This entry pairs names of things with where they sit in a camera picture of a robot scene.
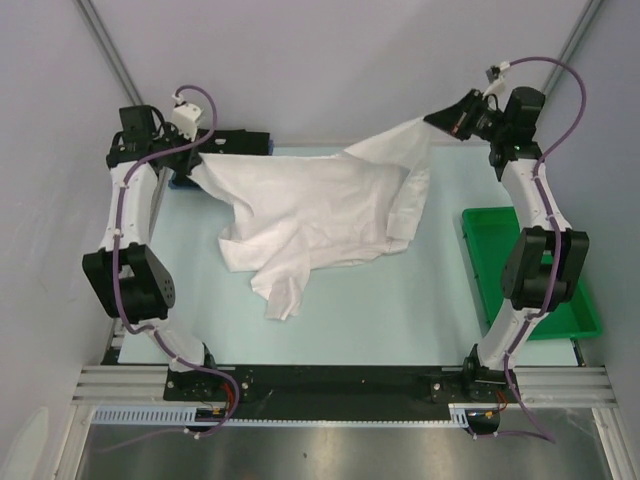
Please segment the white long sleeve shirt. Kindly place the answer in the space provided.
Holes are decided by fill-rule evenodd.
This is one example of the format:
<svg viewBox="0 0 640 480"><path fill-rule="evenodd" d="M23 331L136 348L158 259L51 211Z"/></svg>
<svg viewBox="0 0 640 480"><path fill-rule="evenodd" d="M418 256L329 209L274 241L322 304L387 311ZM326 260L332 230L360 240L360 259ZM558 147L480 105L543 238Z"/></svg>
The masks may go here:
<svg viewBox="0 0 640 480"><path fill-rule="evenodd" d="M233 209L218 236L269 319L298 315L315 269L405 251L425 207L433 130L417 118L325 156L205 154L190 178Z"/></svg>

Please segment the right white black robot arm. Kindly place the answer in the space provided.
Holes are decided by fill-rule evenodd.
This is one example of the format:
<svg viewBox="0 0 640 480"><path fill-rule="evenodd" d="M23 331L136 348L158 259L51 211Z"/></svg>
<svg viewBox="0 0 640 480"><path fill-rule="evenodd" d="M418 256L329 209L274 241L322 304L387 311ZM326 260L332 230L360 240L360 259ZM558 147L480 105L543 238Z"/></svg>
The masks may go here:
<svg viewBox="0 0 640 480"><path fill-rule="evenodd" d="M472 402L496 400L508 390L515 354L549 313L571 300L589 249L588 235L563 217L546 180L534 139L545 101L540 91L517 87L505 108L493 108L487 96L472 89L423 119L457 140L475 136L489 143L489 163L520 226L501 273L499 313L452 380Z"/></svg>

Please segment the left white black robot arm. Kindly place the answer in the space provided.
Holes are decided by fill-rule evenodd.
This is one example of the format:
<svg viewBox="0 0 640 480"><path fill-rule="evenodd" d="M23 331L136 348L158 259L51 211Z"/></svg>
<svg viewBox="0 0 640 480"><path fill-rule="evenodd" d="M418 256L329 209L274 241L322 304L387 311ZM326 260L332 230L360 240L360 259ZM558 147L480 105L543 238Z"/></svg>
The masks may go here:
<svg viewBox="0 0 640 480"><path fill-rule="evenodd" d="M174 281L150 247L160 172L188 165L202 114L184 100L170 118L150 105L120 109L122 128L106 157L112 187L107 226L97 251L83 256L82 269L107 315L130 335L148 337L170 372L188 373L187 389L207 400L219 392L221 376L206 345L172 325Z"/></svg>

